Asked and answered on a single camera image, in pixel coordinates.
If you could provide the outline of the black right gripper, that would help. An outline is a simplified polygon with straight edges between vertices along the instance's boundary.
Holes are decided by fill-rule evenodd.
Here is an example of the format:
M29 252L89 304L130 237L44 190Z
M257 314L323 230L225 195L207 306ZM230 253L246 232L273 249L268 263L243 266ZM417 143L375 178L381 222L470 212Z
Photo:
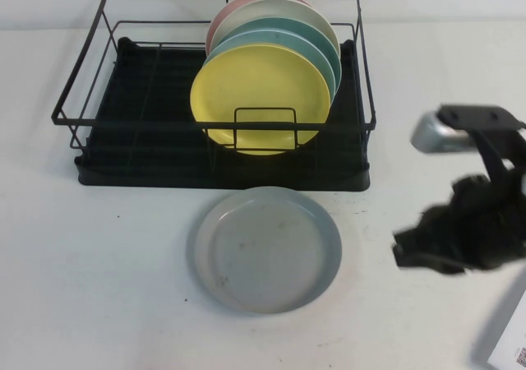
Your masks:
M495 181L476 175L454 182L453 214L446 204L431 206L416 225L394 233L397 266L463 274L523 260L524 174L511 169Z

